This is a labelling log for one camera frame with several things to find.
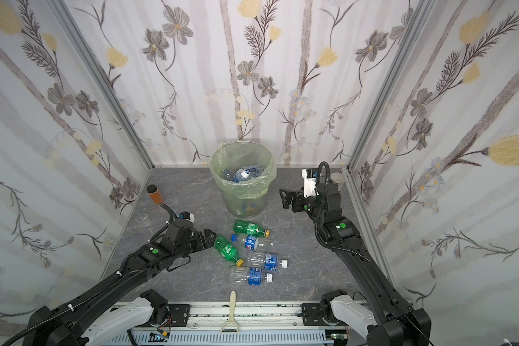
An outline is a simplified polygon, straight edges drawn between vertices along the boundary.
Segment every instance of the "green plastic bag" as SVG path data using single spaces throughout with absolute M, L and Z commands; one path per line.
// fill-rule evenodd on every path
M 240 168 L 263 164 L 266 169 L 261 176 L 245 182 L 228 182 L 222 172 L 229 169 L 233 174 Z M 221 189 L 227 210 L 236 217 L 249 218 L 263 211 L 267 205 L 269 184 L 277 176 L 275 158 L 263 145 L 250 141 L 236 141 L 219 146 L 211 156 L 210 171 Z

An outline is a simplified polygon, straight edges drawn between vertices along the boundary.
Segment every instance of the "wall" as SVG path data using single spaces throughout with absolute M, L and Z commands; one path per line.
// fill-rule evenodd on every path
M 77 57 L 45 2 L 0 1 L 0 344 L 98 281 L 148 172 Z
M 436 345 L 519 342 L 519 1 L 439 1 L 353 167 Z
M 239 139 L 347 163 L 417 4 L 162 2 L 66 0 L 155 164 Z

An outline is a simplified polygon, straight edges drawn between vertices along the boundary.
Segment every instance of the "bottle in trash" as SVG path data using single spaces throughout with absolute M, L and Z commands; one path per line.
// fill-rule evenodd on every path
M 250 180 L 252 178 L 253 176 L 250 176 L 249 170 L 244 170 L 243 168 L 241 168 L 240 170 L 236 171 L 236 174 L 235 176 L 233 176 L 232 181 L 234 181 L 235 183 L 240 183 Z
M 221 253 L 223 258 L 229 262 L 234 262 L 239 267 L 244 264 L 244 260 L 238 255 L 238 250 L 236 250 L 236 248 L 234 248 L 234 246 L 232 246 L 231 243 L 221 234 L 218 234 L 215 237 L 214 247 L 219 251 L 219 253 Z
M 260 268 L 240 267 L 232 269 L 230 278 L 234 283 L 259 286 L 262 282 L 272 282 L 273 274 L 267 273 Z
M 254 251 L 248 251 L 245 255 L 244 263 L 248 267 L 260 268 L 266 271 L 278 271 L 288 267 L 287 259 L 280 259 L 274 253 L 256 253 Z
M 263 229 L 262 226 L 256 225 L 244 220 L 236 220 L 232 227 L 235 233 L 245 233 L 256 237 L 269 237 L 269 230 Z
M 242 167 L 243 170 L 248 170 L 250 175 L 254 178 L 261 176 L 265 171 L 265 165 L 263 164 L 252 164 L 246 167 Z
M 268 242 L 265 238 L 259 238 L 248 234 L 233 234 L 231 241 L 244 245 L 248 250 L 269 252 L 273 248 L 273 243 Z
M 223 179 L 225 179 L 226 181 L 230 182 L 232 181 L 232 173 L 231 173 L 231 170 L 229 170 L 228 168 L 225 168 L 223 170 L 223 172 L 221 173 L 221 177 Z

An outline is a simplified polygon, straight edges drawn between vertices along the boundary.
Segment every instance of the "green plastic bottle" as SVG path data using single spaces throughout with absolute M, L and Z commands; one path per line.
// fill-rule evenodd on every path
M 236 220 L 232 229 L 235 233 L 244 233 L 255 237 L 269 237 L 269 230 L 262 228 L 260 225 L 244 220 Z
M 234 262 L 239 267 L 244 264 L 244 260 L 238 255 L 238 250 L 224 236 L 218 234 L 215 237 L 214 248 L 229 262 Z

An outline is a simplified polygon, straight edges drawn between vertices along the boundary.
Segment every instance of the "plastic bottle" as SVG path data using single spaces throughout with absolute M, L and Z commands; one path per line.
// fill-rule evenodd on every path
M 235 225 L 232 227 L 235 233 L 245 233 L 256 237 L 269 237 L 269 230 L 263 229 L 261 226 L 256 225 L 244 220 L 235 220 Z
M 265 171 L 265 165 L 264 164 L 252 164 L 246 167 L 242 167 L 244 170 L 248 170 L 250 172 L 250 175 L 254 178 L 261 176 L 263 172 Z
M 244 264 L 244 260 L 238 255 L 238 250 L 221 234 L 215 237 L 214 248 L 229 262 L 234 262 L 239 267 Z
M 248 267 L 273 272 L 288 267 L 287 259 L 279 259 L 279 256 L 274 253 L 256 253 L 254 251 L 248 251 L 244 263 Z
M 234 283 L 248 284 L 250 286 L 259 286 L 262 282 L 272 282 L 273 274 L 262 271 L 260 268 L 233 268 L 231 281 Z
M 230 182 L 232 181 L 232 173 L 231 173 L 231 170 L 229 170 L 228 168 L 225 168 L 223 170 L 223 172 L 221 173 L 221 177 L 223 179 L 225 179 L 226 181 Z
M 233 234 L 231 241 L 244 245 L 248 250 L 259 251 L 262 253 L 269 252 L 273 248 L 273 243 L 268 242 L 266 239 L 248 234 Z
M 243 168 L 241 168 L 240 170 L 236 171 L 236 174 L 233 177 L 232 181 L 234 181 L 235 183 L 240 183 L 250 180 L 252 178 L 253 176 L 250 176 L 249 170 L 244 170 Z

